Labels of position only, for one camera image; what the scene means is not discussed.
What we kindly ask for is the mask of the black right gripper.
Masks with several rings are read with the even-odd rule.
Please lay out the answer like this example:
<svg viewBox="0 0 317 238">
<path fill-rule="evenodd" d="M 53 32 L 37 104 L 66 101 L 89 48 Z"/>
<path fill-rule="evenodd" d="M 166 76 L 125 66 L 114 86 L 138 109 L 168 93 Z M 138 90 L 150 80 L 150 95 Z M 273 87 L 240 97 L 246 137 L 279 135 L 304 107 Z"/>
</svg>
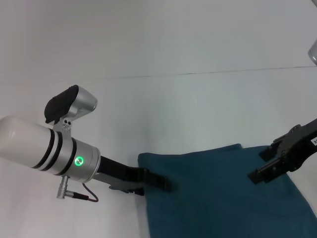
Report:
<svg viewBox="0 0 317 238">
<path fill-rule="evenodd" d="M 317 122 L 296 125 L 285 135 L 275 139 L 273 143 L 259 153 L 265 161 L 276 160 L 248 174 L 254 184 L 268 183 L 277 177 L 300 168 L 303 162 L 317 152 Z"/>
</svg>

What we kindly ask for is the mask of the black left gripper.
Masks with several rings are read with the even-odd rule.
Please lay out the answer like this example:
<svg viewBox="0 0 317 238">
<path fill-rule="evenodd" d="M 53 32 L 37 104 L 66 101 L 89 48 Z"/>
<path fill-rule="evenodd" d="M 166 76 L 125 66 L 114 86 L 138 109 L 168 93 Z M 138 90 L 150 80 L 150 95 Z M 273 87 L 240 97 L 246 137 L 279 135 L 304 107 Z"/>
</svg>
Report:
<svg viewBox="0 0 317 238">
<path fill-rule="evenodd" d="M 143 183 L 163 191 L 172 190 L 171 181 L 165 176 L 130 167 L 103 156 L 93 179 L 109 184 L 110 189 L 114 190 L 142 190 Z"/>
</svg>

